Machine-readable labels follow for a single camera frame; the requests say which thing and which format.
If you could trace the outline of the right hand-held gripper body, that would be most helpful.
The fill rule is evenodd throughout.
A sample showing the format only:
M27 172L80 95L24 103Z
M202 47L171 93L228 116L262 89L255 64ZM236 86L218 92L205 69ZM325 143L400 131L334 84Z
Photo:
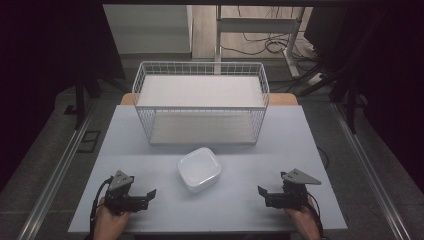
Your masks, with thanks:
M281 172L280 176L283 180L283 192L271 193L270 197L282 198L284 200L283 208L298 211L308 204L308 191L306 185L321 184L320 180L298 169L293 169L290 172Z

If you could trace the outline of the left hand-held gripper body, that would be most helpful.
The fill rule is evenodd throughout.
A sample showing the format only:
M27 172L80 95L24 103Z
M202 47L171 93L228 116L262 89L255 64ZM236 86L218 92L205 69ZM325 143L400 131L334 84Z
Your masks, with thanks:
M134 182L133 176L128 176L123 171L118 170L110 183L104 205L114 214L121 215L129 211L129 203L137 201L135 197L129 195L129 190Z

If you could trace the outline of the white square bowl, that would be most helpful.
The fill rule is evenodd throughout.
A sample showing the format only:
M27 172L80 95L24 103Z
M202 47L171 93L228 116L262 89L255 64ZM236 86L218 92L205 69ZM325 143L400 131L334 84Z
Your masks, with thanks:
M202 147L185 155L177 162L178 172L192 193L198 193L218 181L222 166L215 154Z

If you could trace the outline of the white wire shelf rack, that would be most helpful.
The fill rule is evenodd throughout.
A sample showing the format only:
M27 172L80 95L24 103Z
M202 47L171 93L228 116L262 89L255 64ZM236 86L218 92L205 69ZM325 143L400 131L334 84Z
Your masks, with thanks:
M133 105L155 145L254 145L269 94L257 62L144 61L132 87Z

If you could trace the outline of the person's left hand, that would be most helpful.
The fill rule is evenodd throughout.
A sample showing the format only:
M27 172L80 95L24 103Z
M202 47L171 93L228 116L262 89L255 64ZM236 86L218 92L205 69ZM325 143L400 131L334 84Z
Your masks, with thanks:
M99 206L95 215L94 235L115 235L119 237L125 230L129 221L130 212L123 212L121 215L114 215L104 206L105 198L99 201Z

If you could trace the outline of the person's right hand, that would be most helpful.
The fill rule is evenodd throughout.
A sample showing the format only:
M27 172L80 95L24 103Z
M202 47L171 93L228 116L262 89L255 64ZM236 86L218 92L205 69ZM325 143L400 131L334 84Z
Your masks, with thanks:
M304 207L301 211L285 208L284 212L292 220L298 233L299 232L319 233L318 226L314 219L314 215L307 207Z

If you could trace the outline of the dark metal stand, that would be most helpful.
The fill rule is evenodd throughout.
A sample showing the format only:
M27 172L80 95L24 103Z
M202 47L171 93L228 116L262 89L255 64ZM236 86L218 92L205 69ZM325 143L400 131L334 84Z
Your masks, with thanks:
M102 90L98 83L99 80L106 82L123 93L127 93L129 88L119 83L119 79L126 79L124 68L121 64L117 67L107 67L105 70L95 67L84 67L79 72L75 80L75 104L68 105L64 112L65 115L76 116L76 130L80 129L83 121L87 119L85 95L94 99L101 97Z
M318 72L323 72L324 77L298 92L297 96L307 96L333 84L329 99L333 103L345 101L346 123L353 134L356 133L357 70L372 31L368 17L356 17L346 9L315 8L305 32L306 39L317 52L318 65L304 79L311 80Z

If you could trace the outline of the white power strip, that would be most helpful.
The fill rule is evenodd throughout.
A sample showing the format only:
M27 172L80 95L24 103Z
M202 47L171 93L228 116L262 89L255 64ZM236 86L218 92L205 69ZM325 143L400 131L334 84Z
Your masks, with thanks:
M315 76L313 76L309 81L308 84L309 85L314 85L318 82L320 82L323 78L325 77L324 74L322 73L317 73Z

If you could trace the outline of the white cabinet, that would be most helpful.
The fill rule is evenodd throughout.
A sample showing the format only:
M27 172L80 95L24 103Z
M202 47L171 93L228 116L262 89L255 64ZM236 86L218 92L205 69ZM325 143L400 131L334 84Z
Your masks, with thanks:
M191 5L104 4L120 55L192 55Z

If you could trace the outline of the metal floor rail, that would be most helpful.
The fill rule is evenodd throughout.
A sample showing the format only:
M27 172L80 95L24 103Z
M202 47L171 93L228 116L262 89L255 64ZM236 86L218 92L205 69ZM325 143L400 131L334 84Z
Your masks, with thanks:
M54 171L43 188L16 240L35 240L60 185L63 182L72 159L76 154L78 146L87 131L97 105L97 100L91 100L89 102L85 118L82 120L78 129L74 131L71 140L68 142L64 153L54 168Z
M406 229L396 205L384 188L357 135L349 128L347 124L347 116L343 111L343 107L336 103L331 103L331 107L337 115L338 122L347 138L347 141L349 142L349 145L353 149L356 159L363 169L364 176L373 191L376 201L378 202L378 205L380 206L394 237L396 240L411 240L411 235Z

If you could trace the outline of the white metal desk frame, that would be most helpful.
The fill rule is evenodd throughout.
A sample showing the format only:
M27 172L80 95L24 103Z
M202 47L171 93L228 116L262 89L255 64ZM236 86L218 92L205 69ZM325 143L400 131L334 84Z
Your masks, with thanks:
M221 34L222 33L278 33L289 34L288 44L283 50L283 55L293 78L300 74L293 59L293 49L299 33L306 8L301 7L297 16L291 19L265 19L265 18L223 18L222 6L216 6L216 45L214 60L221 61Z

